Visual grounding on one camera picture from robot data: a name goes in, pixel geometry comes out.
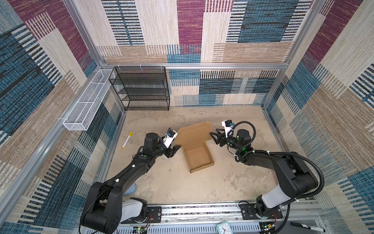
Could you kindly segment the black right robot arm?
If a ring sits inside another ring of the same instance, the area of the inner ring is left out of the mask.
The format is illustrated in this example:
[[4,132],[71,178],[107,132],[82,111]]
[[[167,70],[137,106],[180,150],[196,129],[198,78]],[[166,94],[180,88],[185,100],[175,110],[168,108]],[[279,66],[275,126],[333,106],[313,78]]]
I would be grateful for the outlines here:
[[216,129],[210,136],[217,145],[236,150],[236,162],[275,172],[278,185],[256,199],[254,210],[259,218],[269,217],[280,205],[314,196],[324,186],[323,174],[315,163],[295,152],[255,150],[251,147],[254,137],[248,130],[240,129],[236,136],[230,136]]

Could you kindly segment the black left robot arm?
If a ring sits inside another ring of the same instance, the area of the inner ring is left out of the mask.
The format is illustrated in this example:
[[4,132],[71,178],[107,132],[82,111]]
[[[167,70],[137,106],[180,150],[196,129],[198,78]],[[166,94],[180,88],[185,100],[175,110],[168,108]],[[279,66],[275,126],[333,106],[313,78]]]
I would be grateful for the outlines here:
[[79,225],[94,232],[112,234],[121,222],[132,219],[143,222],[150,218],[147,201],[130,198],[123,201],[123,195],[132,185],[155,164],[158,157],[172,158],[180,149],[171,146],[178,133],[169,129],[165,136],[157,133],[146,134],[144,145],[132,157],[130,164],[105,182],[95,182],[89,189],[80,217]]

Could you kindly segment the brown cardboard box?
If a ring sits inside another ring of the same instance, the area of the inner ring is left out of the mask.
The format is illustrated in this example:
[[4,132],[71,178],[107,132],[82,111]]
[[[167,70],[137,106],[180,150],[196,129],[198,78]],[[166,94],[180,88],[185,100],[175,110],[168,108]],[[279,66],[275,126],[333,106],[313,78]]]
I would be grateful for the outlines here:
[[214,165],[214,160],[206,144],[211,140],[213,125],[209,121],[182,127],[177,133],[175,144],[181,146],[190,173]]

